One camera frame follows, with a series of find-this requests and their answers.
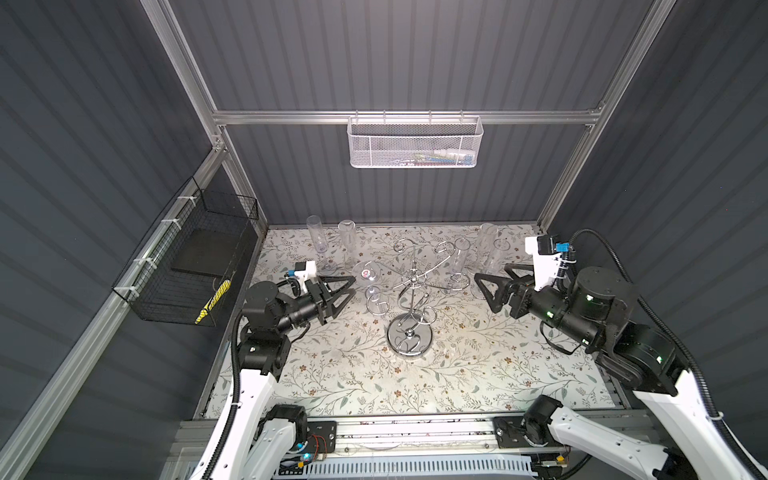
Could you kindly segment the glass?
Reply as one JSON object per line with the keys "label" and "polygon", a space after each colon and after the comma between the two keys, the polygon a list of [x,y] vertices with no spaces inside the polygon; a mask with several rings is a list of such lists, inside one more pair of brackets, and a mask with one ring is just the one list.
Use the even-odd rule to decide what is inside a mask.
{"label": "glass", "polygon": [[504,262],[509,256],[511,244],[508,240],[497,238],[493,241],[489,253],[482,262],[480,273],[499,275],[503,271]]}
{"label": "glass", "polygon": [[306,226],[316,252],[317,267],[319,270],[327,270],[329,268],[327,258],[329,245],[322,220],[318,215],[310,215],[306,220]]}
{"label": "glass", "polygon": [[466,237],[458,237],[453,242],[453,246],[454,250],[451,255],[448,276],[448,291],[451,293],[464,290],[470,284],[470,279],[464,270],[471,242]]}

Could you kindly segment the clear champagne flute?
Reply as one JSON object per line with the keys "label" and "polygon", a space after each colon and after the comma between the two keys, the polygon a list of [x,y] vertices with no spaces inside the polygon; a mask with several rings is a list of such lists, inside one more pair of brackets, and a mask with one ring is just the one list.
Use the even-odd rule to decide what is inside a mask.
{"label": "clear champagne flute", "polygon": [[488,256],[493,249],[498,236],[498,226],[492,223],[484,223],[480,226],[476,241],[475,266],[478,271],[484,270]]}
{"label": "clear champagne flute", "polygon": [[345,219],[339,222],[337,230],[344,248],[344,266],[352,268],[358,256],[356,224],[353,220]]}

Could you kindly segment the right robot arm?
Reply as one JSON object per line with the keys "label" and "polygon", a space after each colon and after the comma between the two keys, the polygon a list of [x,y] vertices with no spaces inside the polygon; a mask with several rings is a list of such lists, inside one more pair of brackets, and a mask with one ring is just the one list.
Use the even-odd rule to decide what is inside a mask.
{"label": "right robot arm", "polygon": [[764,479],[766,467],[734,437],[722,415],[707,406],[694,363],[670,335],[631,320],[639,297],[620,274],[581,270],[566,291],[536,289],[529,276],[478,273],[474,279],[493,312],[509,306],[537,317],[593,355],[595,363],[643,402],[673,446],[629,437],[540,395],[520,428],[534,447],[555,441],[580,450],[635,479]]}

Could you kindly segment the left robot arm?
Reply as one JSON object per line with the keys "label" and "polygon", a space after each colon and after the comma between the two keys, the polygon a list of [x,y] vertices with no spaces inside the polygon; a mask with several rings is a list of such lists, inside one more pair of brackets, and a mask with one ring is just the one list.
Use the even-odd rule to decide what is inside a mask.
{"label": "left robot arm", "polygon": [[247,324],[231,339],[232,384],[227,406],[193,473],[194,479],[270,479],[282,465],[301,467],[308,421],[303,407],[269,403],[287,364],[290,331],[335,319],[354,297],[352,276],[261,281],[240,310]]}

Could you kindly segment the chrome wine glass rack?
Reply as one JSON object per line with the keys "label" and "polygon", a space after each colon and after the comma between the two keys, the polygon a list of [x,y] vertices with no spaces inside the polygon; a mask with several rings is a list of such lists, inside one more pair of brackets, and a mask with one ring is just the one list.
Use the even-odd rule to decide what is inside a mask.
{"label": "chrome wine glass rack", "polygon": [[397,282],[391,287],[380,284],[380,295],[366,299],[366,309],[373,315],[393,315],[385,337],[388,347],[401,357],[420,357],[432,346],[438,319],[433,296],[458,294],[469,288],[453,293],[448,291],[455,240],[445,240],[434,246],[435,260],[431,263],[423,258],[426,246],[406,238],[397,240],[393,247],[395,258],[404,263],[402,266],[374,260],[382,274],[392,274]]}

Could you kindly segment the floral table mat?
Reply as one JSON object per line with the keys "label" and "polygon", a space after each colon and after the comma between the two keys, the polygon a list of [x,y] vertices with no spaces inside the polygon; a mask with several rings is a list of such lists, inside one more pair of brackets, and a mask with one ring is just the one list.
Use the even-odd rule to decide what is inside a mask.
{"label": "floral table mat", "polygon": [[[478,225],[357,227],[358,258],[375,258],[402,269],[397,240],[410,239],[421,250],[426,267],[434,248],[464,237],[469,245],[467,274],[474,273]],[[252,284],[279,280],[297,260],[314,251],[306,229],[276,229],[267,234]],[[582,350],[564,355],[551,349],[532,316],[513,319],[492,314],[484,299],[469,289],[443,293],[430,289],[437,313],[435,337],[424,355],[407,358],[395,353],[386,339],[397,296],[392,286],[402,281],[384,271],[382,293],[394,310],[388,315],[367,311],[365,283],[342,315],[325,326],[313,325],[292,346],[271,404],[303,405],[310,416],[471,413],[525,410],[540,394],[574,409],[618,406],[603,375]]]}

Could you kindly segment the black pad in basket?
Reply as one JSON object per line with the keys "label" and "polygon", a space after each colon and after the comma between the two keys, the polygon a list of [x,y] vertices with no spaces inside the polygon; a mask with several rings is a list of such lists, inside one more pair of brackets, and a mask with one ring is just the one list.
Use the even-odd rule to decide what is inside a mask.
{"label": "black pad in basket", "polygon": [[237,250],[236,235],[196,229],[182,243],[171,262],[173,271],[223,277]]}

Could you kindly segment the items in white basket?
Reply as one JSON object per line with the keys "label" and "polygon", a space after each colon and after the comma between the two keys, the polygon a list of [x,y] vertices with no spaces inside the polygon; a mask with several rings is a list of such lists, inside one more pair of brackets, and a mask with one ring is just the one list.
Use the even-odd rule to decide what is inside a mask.
{"label": "items in white basket", "polygon": [[473,167],[476,153],[465,149],[442,149],[427,152],[407,152],[396,157],[392,163],[398,166],[453,165]]}

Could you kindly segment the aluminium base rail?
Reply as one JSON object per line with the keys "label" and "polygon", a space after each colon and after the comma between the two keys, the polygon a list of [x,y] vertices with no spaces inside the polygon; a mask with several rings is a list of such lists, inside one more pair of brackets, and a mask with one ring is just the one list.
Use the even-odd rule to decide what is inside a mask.
{"label": "aluminium base rail", "polygon": [[[581,410],[580,415],[619,434],[649,443],[660,443],[655,421],[647,410]],[[310,417],[307,425],[309,453],[331,457],[486,453],[501,450],[534,452],[562,449],[549,440],[534,447],[515,426],[521,412],[426,415]],[[170,448],[168,462],[197,461],[215,427],[215,420],[183,421]]]}

